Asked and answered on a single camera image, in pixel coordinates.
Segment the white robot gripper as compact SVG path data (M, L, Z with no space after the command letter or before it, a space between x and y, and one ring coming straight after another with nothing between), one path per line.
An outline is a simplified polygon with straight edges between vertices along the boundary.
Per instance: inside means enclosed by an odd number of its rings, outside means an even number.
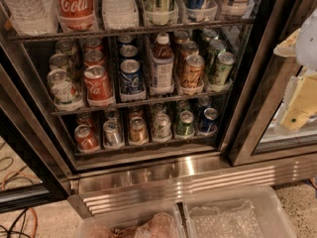
M296 55L299 64L317 70L317 9L305 20L301 29L294 31L278 44L273 53L289 58ZM293 76L286 85L279 108L275 132L298 132L317 113L317 73Z

